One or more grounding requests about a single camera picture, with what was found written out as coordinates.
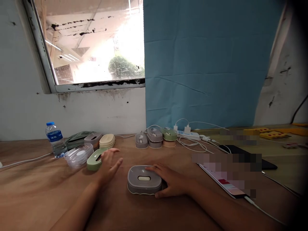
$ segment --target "power strip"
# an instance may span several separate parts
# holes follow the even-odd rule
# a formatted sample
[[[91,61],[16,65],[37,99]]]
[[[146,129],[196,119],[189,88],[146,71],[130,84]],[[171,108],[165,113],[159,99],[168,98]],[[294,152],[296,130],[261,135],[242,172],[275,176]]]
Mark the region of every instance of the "power strip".
[[[200,140],[199,134],[193,133],[193,132],[184,133],[183,131],[177,131],[177,136],[178,137],[184,136],[184,137],[187,137],[187,138],[192,139],[192,140]]]

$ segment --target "blue cloth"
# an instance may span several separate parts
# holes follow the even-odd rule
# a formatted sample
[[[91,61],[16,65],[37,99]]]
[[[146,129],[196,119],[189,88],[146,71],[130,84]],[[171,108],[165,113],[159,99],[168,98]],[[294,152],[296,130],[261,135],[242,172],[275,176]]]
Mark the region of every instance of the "blue cloth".
[[[147,126],[182,117],[251,126],[282,8],[275,0],[144,0]]]

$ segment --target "table surface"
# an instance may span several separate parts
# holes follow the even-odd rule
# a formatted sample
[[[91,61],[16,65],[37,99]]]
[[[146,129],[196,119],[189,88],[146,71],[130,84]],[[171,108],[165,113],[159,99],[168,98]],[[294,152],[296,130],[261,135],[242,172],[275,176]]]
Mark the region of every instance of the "table surface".
[[[109,187],[102,192],[88,221],[87,230],[221,230],[201,207],[187,196],[155,199],[131,194],[127,173],[133,165],[160,162],[197,179],[211,190],[229,197],[200,167],[191,161],[193,152],[176,147],[136,149],[134,137],[116,137],[114,161],[124,161]],[[215,147],[208,150],[219,152]],[[51,151],[48,140],[0,142],[3,165],[42,156]],[[94,172],[86,167],[72,171],[66,161],[52,155],[41,160],[0,170],[1,230],[49,230],[76,201]],[[236,203],[261,213],[244,199]],[[267,213],[288,222],[299,199],[262,176],[255,203]]]
[[[270,129],[275,128],[303,128],[291,124],[280,124],[280,125],[267,125],[267,126],[253,126],[266,127]],[[230,130],[243,130],[247,128],[229,128]],[[206,129],[206,130],[195,130],[199,134],[210,136],[216,141],[220,141],[219,137],[220,129]],[[274,141],[286,142],[286,143],[308,143],[307,136],[299,136],[289,134],[291,137],[286,139],[278,139]],[[282,147],[284,144],[275,143],[270,141],[260,140],[259,145],[236,145],[239,148],[249,153],[261,153],[262,159],[271,162],[276,165],[276,170],[264,170],[266,175],[280,182],[281,184],[289,187],[295,192],[302,194],[304,193],[304,183],[302,177],[305,176],[306,165],[308,163],[308,149],[297,148],[297,149],[286,149]]]

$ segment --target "bottle label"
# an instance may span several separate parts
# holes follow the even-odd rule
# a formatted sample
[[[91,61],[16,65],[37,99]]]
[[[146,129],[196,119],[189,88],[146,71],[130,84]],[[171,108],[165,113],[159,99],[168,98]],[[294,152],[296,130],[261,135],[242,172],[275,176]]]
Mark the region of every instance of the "bottle label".
[[[63,138],[60,130],[48,133],[47,137],[49,139],[49,142],[56,142]]]

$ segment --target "black cable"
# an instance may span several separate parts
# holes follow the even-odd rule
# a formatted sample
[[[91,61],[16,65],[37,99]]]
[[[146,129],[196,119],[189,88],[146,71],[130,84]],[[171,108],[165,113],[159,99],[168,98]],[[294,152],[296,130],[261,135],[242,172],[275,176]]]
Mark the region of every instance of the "black cable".
[[[294,118],[295,118],[295,116],[296,116],[298,110],[301,108],[301,106],[304,104],[304,102],[306,101],[307,98],[308,98],[308,95],[304,98],[304,100],[302,101],[302,103],[301,103],[301,104],[299,105],[299,107],[296,109],[296,111],[295,111],[295,113],[294,113],[294,115],[293,115],[293,117],[292,117],[291,124],[293,123]]]

